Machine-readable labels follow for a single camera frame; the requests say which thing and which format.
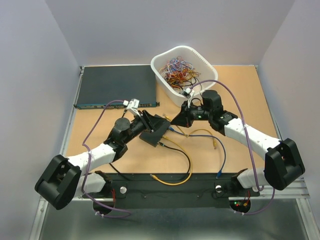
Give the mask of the small black network switch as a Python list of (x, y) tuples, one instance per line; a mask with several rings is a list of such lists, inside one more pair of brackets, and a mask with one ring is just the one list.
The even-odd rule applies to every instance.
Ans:
[(155, 132), (144, 131), (139, 135), (139, 139), (153, 147), (156, 147), (168, 128), (169, 127), (163, 126)]

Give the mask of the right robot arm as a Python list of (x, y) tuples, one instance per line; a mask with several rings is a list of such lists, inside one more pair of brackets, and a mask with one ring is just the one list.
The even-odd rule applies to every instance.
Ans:
[(194, 121), (207, 121), (213, 130), (238, 141), (264, 160), (264, 167), (244, 169), (236, 174), (230, 182), (233, 194), (242, 195), (257, 186), (282, 191), (305, 173), (297, 144), (292, 139), (280, 140), (243, 123), (237, 115), (224, 110), (221, 96), (215, 90), (205, 90), (199, 106), (192, 102), (193, 90), (187, 88), (182, 94), (187, 99), (171, 121), (172, 125), (189, 128)]

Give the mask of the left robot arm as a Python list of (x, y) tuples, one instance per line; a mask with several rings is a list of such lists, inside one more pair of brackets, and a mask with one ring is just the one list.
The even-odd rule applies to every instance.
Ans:
[(56, 210), (61, 210), (82, 193), (84, 177), (89, 171), (119, 160), (128, 150), (127, 144), (142, 132), (154, 134), (169, 123), (167, 119), (151, 115), (146, 110), (138, 112), (133, 120), (118, 118), (107, 139), (99, 146), (74, 156), (54, 156), (34, 189)]

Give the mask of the white plastic bin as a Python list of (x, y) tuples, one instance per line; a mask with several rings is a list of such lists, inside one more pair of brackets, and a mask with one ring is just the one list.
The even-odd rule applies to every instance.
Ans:
[(194, 97), (199, 99), (203, 91), (215, 84), (208, 80), (218, 80), (217, 70), (200, 53), (186, 45), (154, 56), (150, 66), (157, 83), (178, 107), (187, 99), (181, 95), (184, 89), (193, 88)]

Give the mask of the large rack network switch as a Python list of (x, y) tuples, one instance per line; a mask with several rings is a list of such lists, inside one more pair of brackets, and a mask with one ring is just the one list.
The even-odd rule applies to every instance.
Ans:
[(85, 66), (74, 107), (102, 109), (113, 100), (138, 99), (140, 108), (160, 106), (150, 65)]

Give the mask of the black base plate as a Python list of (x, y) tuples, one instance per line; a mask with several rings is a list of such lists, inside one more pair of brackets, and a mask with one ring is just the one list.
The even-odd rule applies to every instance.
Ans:
[(107, 187), (99, 193), (91, 192), (95, 199), (114, 198), (119, 209), (176, 209), (176, 208), (229, 208), (230, 198), (243, 200), (258, 197), (251, 188), (237, 185), (233, 173), (219, 178), (214, 173), (194, 173), (181, 184), (184, 173), (160, 173), (154, 180), (148, 173), (107, 173)]

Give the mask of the aluminium rail frame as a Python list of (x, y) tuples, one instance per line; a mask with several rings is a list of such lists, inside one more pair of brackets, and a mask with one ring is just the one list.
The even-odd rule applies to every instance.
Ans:
[[(180, 106), (165, 105), (174, 118), (150, 114), (137, 99), (113, 100), (100, 108), (111, 118), (103, 129), (105, 138), (95, 148), (65, 157), (52, 158), (34, 189), (56, 210), (65, 208), (74, 198), (94, 201), (93, 210), (102, 218), (127, 218), (130, 209), (168, 208), (172, 211), (191, 207), (209, 207), (212, 201), (223, 201), (239, 217), (250, 216), (252, 196), (269, 186), (281, 191), (302, 176), (306, 169), (297, 144), (290, 138), (278, 139), (247, 125), (242, 114), (226, 111), (217, 91), (205, 88), (199, 92), (199, 104), (193, 103), (194, 86), (182, 93)], [(150, 145), (159, 145), (171, 126), (189, 128), (194, 121), (206, 121), (225, 137), (244, 145), (250, 154), (264, 159), (264, 167), (245, 168), (224, 176), (217, 173), (167, 173), (167, 181), (154, 174), (134, 173), (131, 178), (119, 173), (99, 171), (102, 165), (119, 160), (135, 137)]]

